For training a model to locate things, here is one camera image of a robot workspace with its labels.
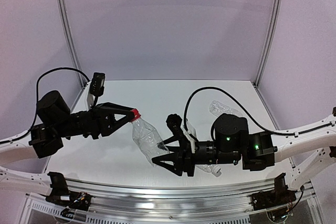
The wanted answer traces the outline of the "clear bottle with red ring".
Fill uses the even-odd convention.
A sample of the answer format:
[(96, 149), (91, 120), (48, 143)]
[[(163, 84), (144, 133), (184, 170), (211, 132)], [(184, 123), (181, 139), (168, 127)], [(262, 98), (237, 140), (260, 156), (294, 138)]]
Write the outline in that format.
[(152, 158), (169, 154), (157, 129), (142, 118), (131, 122), (132, 139), (151, 166), (156, 167)]

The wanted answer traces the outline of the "red bottle cap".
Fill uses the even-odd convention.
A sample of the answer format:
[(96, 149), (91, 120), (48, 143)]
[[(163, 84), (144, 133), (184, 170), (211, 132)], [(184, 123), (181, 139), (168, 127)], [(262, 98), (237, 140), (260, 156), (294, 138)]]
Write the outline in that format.
[(138, 120), (141, 117), (141, 114), (139, 113), (137, 109), (132, 109), (131, 112), (134, 115), (134, 118), (131, 120), (131, 122)]

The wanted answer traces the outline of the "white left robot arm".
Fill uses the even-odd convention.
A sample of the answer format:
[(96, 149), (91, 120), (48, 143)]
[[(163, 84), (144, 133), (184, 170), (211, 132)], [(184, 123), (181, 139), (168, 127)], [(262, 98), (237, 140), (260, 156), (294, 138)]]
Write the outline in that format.
[[(106, 137), (133, 121), (137, 109), (110, 102), (93, 106), (87, 111), (71, 113), (61, 94), (48, 92), (37, 102), (37, 115), (42, 123), (33, 126), (27, 135), (1, 141), (1, 165), (30, 158), (54, 155), (63, 148), (63, 139), (81, 135), (96, 140)], [(33, 174), (1, 169), (1, 189), (36, 193), (46, 197), (69, 197), (63, 174)]]

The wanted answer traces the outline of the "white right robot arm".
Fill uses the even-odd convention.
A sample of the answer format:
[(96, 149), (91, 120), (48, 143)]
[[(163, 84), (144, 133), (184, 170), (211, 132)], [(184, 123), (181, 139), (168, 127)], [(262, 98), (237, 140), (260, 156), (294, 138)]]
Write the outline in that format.
[(194, 141), (182, 129), (182, 119), (171, 114), (166, 120), (172, 137), (163, 142), (169, 154), (152, 158), (177, 176), (194, 175), (196, 165), (242, 163), (244, 170), (256, 172), (274, 166), (296, 154), (312, 154), (284, 175), (289, 190), (296, 191), (327, 167), (335, 164), (335, 114), (316, 123), (286, 131), (250, 134), (244, 117), (223, 113), (211, 127), (212, 141)]

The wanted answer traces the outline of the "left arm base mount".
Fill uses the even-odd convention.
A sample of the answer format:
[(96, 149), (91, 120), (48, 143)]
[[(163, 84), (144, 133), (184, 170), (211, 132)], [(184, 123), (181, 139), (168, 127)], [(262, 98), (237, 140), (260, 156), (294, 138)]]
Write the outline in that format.
[(92, 196), (86, 192), (75, 192), (68, 189), (66, 180), (61, 173), (49, 172), (51, 180), (51, 193), (45, 200), (57, 206), (63, 207), (60, 215), (65, 218), (72, 218), (76, 210), (88, 211), (91, 205)]

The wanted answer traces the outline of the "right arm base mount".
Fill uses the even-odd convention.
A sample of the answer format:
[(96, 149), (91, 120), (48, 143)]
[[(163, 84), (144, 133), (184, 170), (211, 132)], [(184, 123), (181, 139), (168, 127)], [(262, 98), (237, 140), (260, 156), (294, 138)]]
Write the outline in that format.
[(268, 191), (259, 191), (251, 195), (254, 211), (266, 210), (267, 218), (272, 223), (285, 223), (293, 209), (301, 201), (305, 190), (304, 185), (299, 189), (301, 195), (296, 198), (296, 190), (290, 190), (285, 181), (286, 173), (274, 179), (274, 188)]

